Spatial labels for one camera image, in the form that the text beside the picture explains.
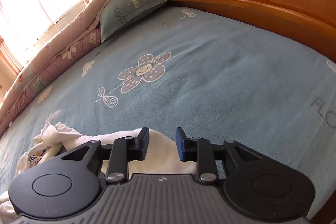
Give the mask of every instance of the white flower print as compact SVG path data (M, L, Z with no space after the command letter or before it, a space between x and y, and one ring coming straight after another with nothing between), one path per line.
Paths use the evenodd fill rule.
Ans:
M75 48L75 46L78 44L78 42L76 42L75 44L73 44L72 46L69 47L69 49L63 53L62 55L62 60L65 59L66 57L68 57L68 59L71 59L71 53L72 52L77 52L77 49Z
M62 110L60 109L60 110L55 111L54 113L51 112L51 113L47 116L47 118L45 119L45 124L48 124L48 123L51 122L51 120L55 119L55 118L59 115L59 113L60 113L61 111L62 111Z
M151 54L142 56L137 67L128 68L119 74L119 80L125 80L120 92L129 92L139 85L141 80L148 83L158 80L166 71L166 67L161 63L166 62L170 57L171 52L164 52L156 58Z
M38 98L37 100L37 103L41 103L45 98L47 98L47 96L49 95L50 91L53 89L53 86L49 86L47 87L43 92L42 94L40 95L40 97Z
M87 72L91 69L94 62L95 61L92 60L91 62L87 62L87 63L84 64L82 77L84 77L87 74Z
M90 43L95 43L97 41L96 35L95 32L90 34Z

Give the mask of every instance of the white cloth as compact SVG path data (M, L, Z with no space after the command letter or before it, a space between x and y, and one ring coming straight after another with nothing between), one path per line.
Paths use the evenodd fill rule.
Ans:
M90 140L100 140L102 145L111 144L121 137L136 137L140 130L139 128L131 131L118 131L90 137L80 134L77 130L67 127L62 122L59 122L55 126L46 124L41 130L41 134L34 137L34 147L21 156L16 168L16 175L53 158L59 152L62 145L67 150L70 150ZM180 161L176 145L172 140L152 129L149 130L149 133L150 141L146 158L143 161L134 160L129 162L129 177L133 173L195 174L196 163ZM108 161L105 160L101 168L103 173L106 172L107 165ZM9 200L8 191L6 191L0 196L0 220L3 224L8 224L16 218L17 215Z

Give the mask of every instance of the blue pillowcase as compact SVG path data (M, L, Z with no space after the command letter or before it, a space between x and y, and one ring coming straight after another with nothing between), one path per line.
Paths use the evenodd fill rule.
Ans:
M101 40L103 43L117 31L136 22L168 0L111 0L100 16Z

